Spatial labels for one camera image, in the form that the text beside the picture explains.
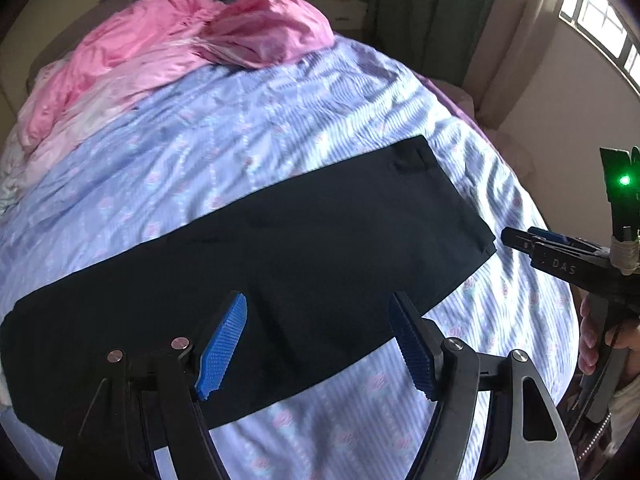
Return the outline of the person's right hand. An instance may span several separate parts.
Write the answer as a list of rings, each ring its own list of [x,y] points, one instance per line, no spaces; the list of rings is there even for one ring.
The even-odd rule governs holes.
[[[599,359],[599,336],[591,317],[590,297],[582,300],[580,305],[580,339],[579,339],[579,369],[591,375],[597,366]],[[609,330],[604,336],[605,343],[615,350],[626,350],[627,359],[620,374],[620,382],[629,384],[639,376],[639,321],[627,320]]]

